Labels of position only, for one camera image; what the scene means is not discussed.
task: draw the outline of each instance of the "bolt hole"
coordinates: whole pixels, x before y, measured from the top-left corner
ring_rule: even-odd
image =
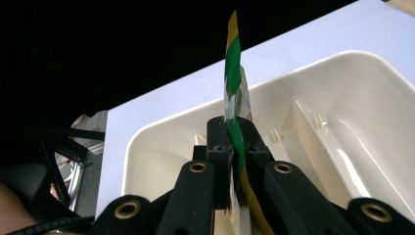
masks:
[[[122,203],[115,209],[115,217],[119,219],[128,219],[141,210],[141,204],[138,201],[131,200],[129,202]]]
[[[293,172],[293,168],[290,167],[287,164],[276,164],[274,166],[275,170],[277,170],[280,173],[291,173]]]
[[[364,214],[366,214],[368,217],[374,220],[377,220],[379,222],[392,221],[392,216],[388,212],[388,210],[384,209],[383,207],[379,205],[367,203],[367,204],[363,204],[360,208],[362,209]]]
[[[195,172],[195,173],[204,172],[206,169],[207,169],[207,166],[205,164],[198,163],[198,164],[191,164],[190,165],[190,170],[192,172]]]

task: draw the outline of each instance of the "white surface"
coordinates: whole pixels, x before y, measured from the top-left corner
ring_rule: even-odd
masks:
[[[250,96],[275,160],[297,165],[343,208],[373,197],[415,222],[415,87],[388,62],[344,52],[254,86]],[[223,113],[219,99],[138,130],[122,194],[153,201],[171,190],[194,145],[206,144],[207,121]]]
[[[364,50],[382,56],[414,83],[414,41],[413,17],[380,0],[359,0],[244,51],[241,64],[253,86],[342,51]],[[127,145],[136,131],[221,98],[223,71],[221,61],[109,110],[97,216],[121,196]]]

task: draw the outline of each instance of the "white tray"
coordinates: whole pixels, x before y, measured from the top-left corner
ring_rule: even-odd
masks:
[[[250,95],[276,160],[299,166],[343,208],[373,197],[415,222],[415,88],[386,60],[342,52],[252,86]],[[153,201],[171,190],[194,145],[206,144],[207,121],[223,115],[218,99],[138,130],[122,193]]]

